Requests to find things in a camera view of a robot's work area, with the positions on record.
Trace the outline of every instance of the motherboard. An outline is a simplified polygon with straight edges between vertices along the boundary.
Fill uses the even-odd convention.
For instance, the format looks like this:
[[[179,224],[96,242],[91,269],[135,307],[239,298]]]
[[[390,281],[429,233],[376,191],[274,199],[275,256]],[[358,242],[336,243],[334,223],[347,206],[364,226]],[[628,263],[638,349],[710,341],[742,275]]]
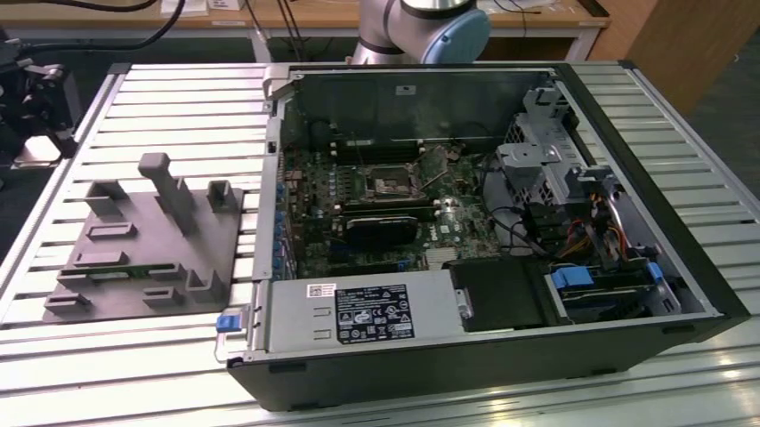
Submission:
[[[286,150],[299,278],[439,270],[499,252],[479,196],[481,154],[455,141],[338,140]]]

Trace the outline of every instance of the cable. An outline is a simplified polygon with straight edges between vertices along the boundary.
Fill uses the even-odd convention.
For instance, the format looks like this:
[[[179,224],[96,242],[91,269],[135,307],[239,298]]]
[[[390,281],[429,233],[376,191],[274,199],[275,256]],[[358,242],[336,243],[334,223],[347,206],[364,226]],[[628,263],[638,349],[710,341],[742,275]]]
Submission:
[[[157,0],[145,0],[144,2],[132,4],[131,6],[109,6],[107,4],[87,3],[77,0],[41,0],[40,3],[79,7],[81,9],[89,9],[91,11],[127,13],[147,9],[155,4],[156,1]]]
[[[513,11],[511,9],[506,8],[499,2],[498,0],[494,0],[494,3],[498,6],[498,9],[501,9],[505,12],[509,13],[519,13],[519,16],[522,18],[522,40],[525,40],[525,38],[527,37],[527,20],[525,19],[525,15],[541,15],[541,12],[525,12],[525,9],[522,8],[522,6],[519,6],[517,3],[514,3],[514,0],[507,0],[514,7],[517,7],[519,9],[518,11]],[[523,42],[519,43],[519,49],[518,51],[522,51],[522,46],[525,45]]]
[[[591,239],[586,236],[583,237],[581,240],[578,240],[573,246],[570,246],[567,249],[565,249],[563,251],[561,251],[557,256],[559,258],[563,258],[565,256],[567,256],[569,254],[571,254],[573,252],[579,251],[581,249],[583,249],[589,243],[591,243]]]
[[[263,32],[263,27],[262,27],[262,23],[259,22],[259,19],[256,18],[256,14],[252,12],[252,7],[251,7],[251,0],[246,0],[246,9],[248,9],[248,14],[251,15],[251,20],[252,20],[252,29],[255,30],[256,34],[255,36],[259,37],[259,39],[263,41],[263,46],[266,47],[266,51],[270,51],[270,39],[266,36],[266,33]],[[259,62],[259,58],[255,58],[255,52],[252,53],[254,59],[256,60],[256,62]]]
[[[300,51],[295,47],[294,29],[290,27],[290,21],[287,20],[287,16],[284,15],[284,8],[283,8],[282,0],[276,0],[276,6],[279,7],[280,15],[283,16],[284,27],[287,28],[287,36],[290,37],[290,43],[291,43],[291,46],[294,47],[295,60],[298,62],[303,62],[300,59],[302,58]]]
[[[514,224],[511,224],[511,229],[514,229],[518,225],[522,225],[522,228],[525,228],[522,220],[519,220]],[[514,246],[514,233],[509,233],[509,245]]]
[[[558,258],[557,256],[554,256],[553,254],[550,254],[546,249],[543,249],[541,247],[541,245],[533,241],[525,234],[517,232],[514,230],[514,225],[517,225],[517,223],[514,225],[511,225],[511,227],[505,224],[495,216],[494,216],[494,212],[503,210],[503,209],[509,209],[511,212],[519,211],[519,209],[515,206],[501,206],[497,207],[493,210],[487,209],[487,204],[486,204],[486,174],[487,174],[487,170],[490,167],[490,163],[493,162],[494,157],[497,156],[497,152],[494,151],[493,153],[490,153],[490,155],[486,156],[486,158],[483,159],[483,165],[481,167],[481,174],[479,174],[479,185],[481,185],[481,191],[479,191],[479,196],[481,196],[481,203],[483,205],[483,209],[487,212],[487,217],[493,220],[493,222],[498,225],[498,227],[501,227],[501,229],[503,229],[510,236],[517,237],[519,240],[522,240],[525,242],[525,244],[529,246],[530,249],[533,249],[533,252],[543,257],[543,258],[549,258],[554,261],[561,261],[562,258]]]
[[[620,251],[620,256],[622,257],[624,261],[626,261],[626,240],[624,234],[621,230],[618,230],[614,226],[607,227],[607,230],[610,230],[617,236],[617,250]]]
[[[304,39],[300,37],[300,29],[298,28],[298,22],[295,21],[295,16],[294,16],[294,11],[290,8],[290,1],[292,0],[282,0],[284,3],[284,9],[287,10],[287,15],[290,16],[290,21],[294,23],[294,30],[295,30],[295,36],[298,37],[298,43],[300,44],[300,54],[302,56],[306,56],[306,44],[304,44]]]
[[[185,0],[177,0],[176,9],[168,18],[164,26],[157,29],[152,36],[143,40],[137,44],[80,44],[80,43],[52,43],[52,44],[37,44],[22,47],[18,50],[18,57],[26,57],[42,52],[56,52],[56,51],[136,51],[144,47],[153,44],[159,38],[168,32],[168,30],[175,26],[179,20],[179,15],[185,8]]]

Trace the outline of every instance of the white sticker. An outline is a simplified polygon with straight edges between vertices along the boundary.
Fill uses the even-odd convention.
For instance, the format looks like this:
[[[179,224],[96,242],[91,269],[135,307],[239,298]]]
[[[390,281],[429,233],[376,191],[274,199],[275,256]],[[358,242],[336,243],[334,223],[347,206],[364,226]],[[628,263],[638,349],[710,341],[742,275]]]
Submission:
[[[416,86],[395,86],[395,96],[406,96],[416,94]]]
[[[408,331],[412,328],[411,323],[399,323],[398,325],[390,325],[388,329],[394,331]]]
[[[213,20],[211,25],[219,27],[244,27],[246,21],[244,20]]]
[[[306,287],[306,298],[320,298],[323,296],[335,296],[334,283],[312,283]]]

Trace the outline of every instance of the table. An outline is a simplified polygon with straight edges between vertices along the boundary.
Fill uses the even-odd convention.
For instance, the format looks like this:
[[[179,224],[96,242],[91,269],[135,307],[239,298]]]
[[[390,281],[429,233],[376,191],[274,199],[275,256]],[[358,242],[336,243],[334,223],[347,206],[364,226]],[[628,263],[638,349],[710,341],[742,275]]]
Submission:
[[[240,11],[208,11],[208,16],[183,18],[165,36],[171,37],[247,37],[256,60],[271,61],[263,39],[287,36],[283,18],[274,0],[251,0],[262,34],[252,29],[251,15]],[[541,14],[525,15],[526,31],[519,13],[502,12],[486,0],[493,37],[565,37],[573,39],[566,60],[585,60],[606,17],[594,17],[577,0],[559,0],[553,6],[535,9]],[[291,3],[302,36],[356,37],[358,0],[296,0]],[[159,4],[135,13],[83,11],[49,4],[0,7],[0,26],[10,37],[33,38],[144,38],[160,27]]]
[[[760,205],[638,71],[616,62],[573,68],[753,318],[624,373],[292,413],[262,410],[224,372],[213,313],[44,325],[42,302],[89,212],[81,202],[89,182],[121,179],[125,190],[148,190],[136,163],[157,149],[189,188],[225,179],[246,191],[229,306],[251,299],[264,65],[135,65],[105,77],[77,133],[83,148],[56,169],[0,267],[2,424],[750,423],[760,415]],[[579,134],[603,162],[587,128],[581,123]],[[239,344],[228,341],[232,350]]]

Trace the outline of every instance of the green motherboard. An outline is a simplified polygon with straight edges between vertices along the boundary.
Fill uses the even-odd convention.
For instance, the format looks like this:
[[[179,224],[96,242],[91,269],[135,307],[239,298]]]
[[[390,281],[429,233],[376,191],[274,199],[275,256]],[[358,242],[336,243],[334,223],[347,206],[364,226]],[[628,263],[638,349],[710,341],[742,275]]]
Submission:
[[[348,165],[335,151],[284,153],[299,278],[434,270],[445,261],[498,254],[481,205],[483,156],[463,154],[453,143],[420,145],[419,153],[408,163],[371,164],[359,155]],[[352,245],[351,221],[394,218],[412,223],[404,224],[406,241]],[[398,234],[383,228],[372,232],[378,241]]]

